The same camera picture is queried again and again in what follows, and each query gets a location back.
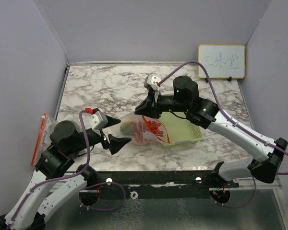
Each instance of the whiteboard frame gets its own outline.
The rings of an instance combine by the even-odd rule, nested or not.
[[[200,62],[200,46],[243,46],[244,47],[244,72],[243,72],[243,77],[234,77],[231,76],[232,79],[243,79],[245,77],[245,59],[246,59],[246,50],[245,50],[245,45],[244,44],[222,44],[222,43],[211,43],[211,44],[199,44],[198,45],[198,55],[197,55],[197,60]],[[197,73],[198,77],[200,79],[206,79],[206,77],[200,77],[200,68],[198,67]],[[209,76],[211,79],[228,79],[228,78],[220,78],[220,77],[215,77],[215,76]]]

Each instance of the plastic bag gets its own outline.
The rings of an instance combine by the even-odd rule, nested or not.
[[[58,122],[56,120],[47,114],[42,116],[42,123],[36,140],[31,166],[36,165],[42,152],[50,146],[50,134],[54,131],[54,127],[57,125],[57,123]]]
[[[135,144],[143,145],[155,141],[169,143],[165,126],[156,119],[130,113],[120,120],[121,123],[113,127],[112,132],[118,136],[130,137]]]

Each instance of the marble countertop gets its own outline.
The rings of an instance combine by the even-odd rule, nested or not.
[[[71,66],[58,112],[58,121],[79,122],[79,111],[98,107],[107,115],[120,118],[130,112],[147,96],[143,87],[148,74],[164,78],[175,69],[174,65],[99,65]],[[161,86],[163,94],[172,93],[175,77],[187,75],[198,83],[200,96],[214,101],[209,85],[198,78],[197,66],[186,66]],[[230,115],[251,127],[238,82],[213,80],[221,105]],[[232,161],[247,157],[242,148],[219,134],[201,128],[203,139],[195,145],[170,149],[161,144],[127,144],[111,156],[108,150],[96,145],[91,153],[90,165],[98,171],[164,171],[211,170],[219,161]],[[86,156],[76,159],[70,170],[86,162]]]

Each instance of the gray wall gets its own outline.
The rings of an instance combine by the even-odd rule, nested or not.
[[[246,44],[270,0],[36,0],[77,61],[184,61]]]
[[[31,0],[0,0],[0,215],[30,180],[41,116],[54,112],[66,62]]]
[[[247,45],[242,90],[254,127],[288,140],[288,0],[273,0]],[[280,171],[288,171],[288,158]],[[288,202],[288,176],[280,177]]]

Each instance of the small whiteboard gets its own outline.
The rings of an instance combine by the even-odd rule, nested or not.
[[[198,61],[210,78],[244,78],[245,45],[201,44],[198,46]],[[198,69],[199,77],[206,78],[202,68]]]

